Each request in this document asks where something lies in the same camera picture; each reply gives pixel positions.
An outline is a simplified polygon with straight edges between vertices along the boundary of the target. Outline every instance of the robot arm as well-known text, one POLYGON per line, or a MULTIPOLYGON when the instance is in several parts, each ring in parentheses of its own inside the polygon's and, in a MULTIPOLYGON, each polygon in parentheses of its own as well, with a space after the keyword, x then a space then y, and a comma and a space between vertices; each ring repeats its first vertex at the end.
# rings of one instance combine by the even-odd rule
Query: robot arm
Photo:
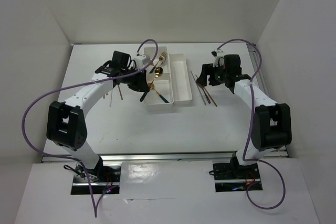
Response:
MULTIPOLYGON (((196 82, 207 86, 209 76, 209 84, 212 86, 224 83, 251 109, 251 78, 247 74, 242 74, 239 55, 224 55, 221 50, 214 51, 212 54, 215 62, 202 65, 202 72, 196 82)), ((272 100, 253 83, 251 85, 253 85, 255 98, 255 115, 245 159, 260 159, 267 153, 291 143, 290 109, 287 104, 279 104, 272 100)), ((244 161, 243 152, 244 149, 241 149, 234 154, 233 163, 237 166, 256 163, 256 161, 244 161)))
POLYGON ((110 167, 104 167, 102 158, 96 154, 88 142, 85 117, 90 109, 103 97, 104 94, 113 90, 120 83, 137 92, 147 92, 149 87, 146 81, 146 70, 133 76, 99 82, 107 77, 116 77, 136 72, 150 61, 149 57, 137 55, 132 61, 135 67, 129 68, 131 56, 115 51, 113 58, 99 67, 91 82, 84 86, 76 94, 64 102, 54 101, 49 106, 47 138, 65 149, 71 156, 81 160, 89 173, 103 178, 104 173, 113 174, 110 167))

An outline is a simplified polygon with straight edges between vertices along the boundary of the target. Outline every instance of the white enclosure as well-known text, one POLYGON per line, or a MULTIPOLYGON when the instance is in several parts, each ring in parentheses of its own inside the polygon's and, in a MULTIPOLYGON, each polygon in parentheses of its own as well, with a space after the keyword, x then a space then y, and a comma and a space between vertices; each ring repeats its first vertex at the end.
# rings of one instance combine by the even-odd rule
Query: white enclosure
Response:
MULTIPOLYGON (((256 43, 270 97, 291 107, 295 169, 302 170, 320 223, 333 222, 336 0, 0 0, 0 6, 1 223, 14 223, 32 164, 41 161, 24 142, 22 115, 36 97, 61 87, 71 44, 138 44, 147 38, 256 43)), ((41 150, 48 105, 56 99, 42 100, 28 117, 27 134, 41 150)), ((34 174, 39 166, 44 164, 35 165, 34 174)), ((282 169, 289 175, 287 167, 282 169)), ((309 200, 305 192, 301 196, 309 200)))

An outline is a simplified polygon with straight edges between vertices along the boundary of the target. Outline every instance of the white plastic tray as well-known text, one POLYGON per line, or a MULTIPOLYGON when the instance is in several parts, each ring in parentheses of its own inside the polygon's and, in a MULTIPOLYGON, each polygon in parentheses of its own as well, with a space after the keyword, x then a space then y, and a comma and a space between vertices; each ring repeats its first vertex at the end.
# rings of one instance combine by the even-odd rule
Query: white plastic tray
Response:
POLYGON ((169 61, 173 84, 174 104, 188 104, 193 99, 193 95, 191 93, 185 56, 184 54, 170 54, 169 61))
MULTIPOLYGON (((165 51, 167 52, 167 47, 159 47, 159 51, 157 53, 157 59, 161 55, 161 53, 165 51)), ((144 48, 144 54, 150 56, 151 58, 154 57, 155 48, 154 47, 146 47, 144 48)), ((170 59, 169 55, 167 55, 165 63, 161 66, 163 69, 163 74, 156 78, 154 81, 155 89, 164 96, 169 103, 165 103, 158 94, 151 90, 147 95, 146 98, 143 100, 146 108, 149 111, 165 111, 170 110, 173 107, 174 97, 173 97, 173 87, 172 87, 172 79, 171 79, 171 67, 170 67, 170 59)), ((149 66, 147 68, 147 72, 151 71, 153 66, 149 66)), ((146 76, 147 82, 152 82, 155 74, 149 73, 146 76)))

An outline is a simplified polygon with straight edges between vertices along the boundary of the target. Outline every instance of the wooden chopstick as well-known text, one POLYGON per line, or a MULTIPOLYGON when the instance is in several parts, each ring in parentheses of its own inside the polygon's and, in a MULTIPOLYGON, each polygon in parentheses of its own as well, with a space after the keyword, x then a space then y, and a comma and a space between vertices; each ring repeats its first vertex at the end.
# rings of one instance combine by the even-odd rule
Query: wooden chopstick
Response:
POLYGON ((208 96, 210 97, 210 99, 212 100, 212 102, 214 103, 214 105, 216 106, 216 107, 218 107, 218 105, 217 105, 217 103, 215 102, 215 100, 212 98, 212 96, 210 95, 210 93, 206 90, 206 88, 204 87, 204 86, 202 86, 202 85, 200 85, 199 83, 197 83, 203 90, 205 90, 206 92, 207 92, 207 94, 208 94, 208 96))
POLYGON ((202 89, 203 90, 203 92, 204 92, 204 95, 205 95, 205 98, 206 98, 206 100, 208 101, 208 103, 210 104, 211 103, 211 101, 210 101, 210 99, 209 99, 209 97, 208 97, 208 95, 205 93, 205 91, 204 91, 204 89, 202 89))
POLYGON ((118 85, 118 89, 119 89, 119 94, 120 94, 121 101, 123 101, 124 99, 123 99, 123 97, 122 97, 121 89, 120 89, 119 85, 118 85))
POLYGON ((197 82, 196 82, 196 79, 195 79, 195 77, 194 77, 194 74, 193 74, 192 71, 190 71, 190 73, 191 73, 191 75, 192 75, 193 78, 194 78, 194 81, 195 81, 195 83, 196 83, 196 87, 197 87, 197 89, 198 89, 198 91, 199 91, 199 94, 200 94, 201 97, 202 97, 202 100, 203 100, 203 102, 204 102, 204 105, 206 105, 206 102, 205 102, 205 100, 204 100, 204 98, 203 98, 203 96, 202 96, 201 90, 199 89, 200 87, 198 86, 198 84, 197 84, 197 82))

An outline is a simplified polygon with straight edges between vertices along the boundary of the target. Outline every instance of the purple cable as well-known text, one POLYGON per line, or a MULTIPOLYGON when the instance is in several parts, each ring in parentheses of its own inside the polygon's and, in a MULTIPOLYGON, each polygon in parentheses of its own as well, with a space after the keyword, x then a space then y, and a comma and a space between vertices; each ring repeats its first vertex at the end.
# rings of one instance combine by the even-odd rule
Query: purple cable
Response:
MULTIPOLYGON (((250 46, 252 46, 255 51, 258 53, 259 55, 259 66, 257 67, 257 70, 255 71, 255 73, 252 75, 251 77, 251 80, 250 82, 252 83, 254 77, 257 75, 257 73, 260 71, 261 69, 261 64, 262 64, 262 57, 261 57, 261 53, 259 51, 259 49, 253 44, 251 43, 250 41, 248 40, 244 40, 244 39, 231 39, 231 40, 228 40, 226 42, 224 42, 223 44, 221 44, 217 49, 221 49, 222 46, 224 46, 225 44, 227 43, 230 43, 232 41, 242 41, 242 42, 245 42, 247 44, 249 44, 250 46)), ((255 158, 250 158, 250 159, 246 159, 245 156, 246 156, 246 152, 247 152, 247 149, 248 149, 248 145, 249 145, 249 142, 250 142, 250 139, 251 139, 251 136, 252 136, 252 129, 253 129, 253 118, 254 118, 254 111, 255 111, 255 96, 254 96, 254 90, 253 90, 253 86, 250 85, 250 88, 251 88, 251 99, 252 99, 252 104, 251 104, 251 118, 250 118, 250 127, 249 127, 249 130, 248 130, 248 135, 247 135, 247 140, 246 140, 246 144, 245 144, 245 148, 244 148, 244 152, 243 152, 243 161, 259 161, 259 162, 262 162, 264 164, 267 164, 269 165, 270 167, 272 167, 280 176, 280 179, 281 179, 281 183, 282 183, 282 187, 283 187, 283 193, 282 193, 282 198, 281 200, 279 201, 279 203, 277 203, 276 205, 272 206, 272 207, 263 207, 263 206, 259 206, 257 205, 256 203, 254 203, 252 201, 252 199, 250 198, 250 195, 248 194, 248 191, 250 189, 250 187, 252 185, 254 185, 255 183, 252 183, 250 184, 247 188, 246 188, 246 194, 247 194, 247 198, 249 199, 249 201, 256 207, 260 208, 260 209, 264 209, 264 210, 271 210, 271 209, 275 209, 277 208, 278 206, 280 206, 284 199, 285 199, 285 196, 286 196, 286 187, 285 187, 285 180, 283 179, 283 176, 282 174, 280 173, 280 171, 278 169, 276 169, 272 164, 270 164, 269 162, 266 162, 266 161, 263 161, 263 160, 260 160, 260 159, 255 159, 255 158)))
POLYGON ((102 200, 102 198, 104 197, 104 195, 107 193, 108 190, 110 189, 113 189, 115 187, 118 187, 118 186, 110 186, 107 190, 104 190, 103 193, 100 195, 98 201, 97 201, 97 205, 96 205, 96 208, 98 209, 98 205, 99 205, 99 202, 102 200))
POLYGON ((98 208, 98 203, 100 201, 100 199, 104 196, 104 193, 100 196, 98 202, 97 202, 97 205, 95 203, 95 199, 93 197, 93 191, 92 191, 92 186, 91 186, 91 181, 90 181, 90 177, 89 177, 89 173, 88 173, 88 170, 87 168, 85 167, 85 165, 77 158, 74 158, 74 157, 69 157, 69 156, 63 156, 63 155, 54 155, 54 154, 49 154, 49 153, 45 153, 41 150, 39 150, 38 148, 36 148, 29 140, 27 134, 26 134, 26 117, 27 117, 27 114, 29 112, 29 110, 38 102, 40 101, 41 99, 43 99, 44 97, 47 97, 48 95, 50 94, 53 94, 53 93, 56 93, 56 92, 60 92, 60 91, 63 91, 63 90, 68 90, 68 89, 73 89, 73 88, 77 88, 77 87, 81 87, 81 86, 86 86, 86 85, 91 85, 91 84, 95 84, 95 83, 101 83, 101 82, 105 82, 105 81, 110 81, 110 80, 118 80, 118 79, 121 79, 121 78, 125 78, 125 77, 129 77, 129 76, 133 76, 143 70, 145 70, 147 67, 150 66, 150 64, 154 61, 154 59, 156 58, 157 56, 157 52, 159 50, 159 46, 157 45, 156 41, 154 39, 147 39, 145 40, 143 43, 141 43, 141 45, 139 46, 137 52, 140 51, 140 49, 142 48, 142 46, 147 43, 147 42, 153 42, 155 44, 155 47, 156 47, 156 50, 155 50, 155 54, 154 54, 154 57, 153 59, 151 59, 151 61, 145 66, 143 67, 142 69, 139 69, 137 70, 136 72, 134 73, 130 73, 130 74, 125 74, 123 76, 117 76, 117 77, 111 77, 111 78, 106 78, 106 79, 103 79, 103 80, 99 80, 99 81, 89 81, 89 82, 84 82, 84 83, 80 83, 80 84, 76 84, 76 85, 72 85, 72 86, 68 86, 68 87, 64 87, 64 88, 60 88, 60 89, 55 89, 55 90, 52 90, 52 91, 49 91, 43 95, 41 95, 40 97, 38 97, 35 101, 33 101, 29 106, 28 108, 26 109, 25 113, 23 114, 23 117, 22 117, 22 121, 21 121, 21 130, 22 130, 22 135, 26 141, 26 143, 29 145, 30 148, 32 148, 35 152, 41 154, 41 155, 44 155, 44 156, 49 156, 49 157, 58 157, 58 158, 67 158, 67 159, 70 159, 70 160, 74 160, 74 161, 77 161, 80 163, 80 165, 83 167, 84 169, 84 172, 85 172, 85 175, 88 179, 88 184, 89 184, 89 191, 90 191, 90 195, 91 195, 91 200, 92 200, 92 204, 93 204, 93 210, 95 211, 94 213, 94 216, 97 217, 97 208, 98 208))

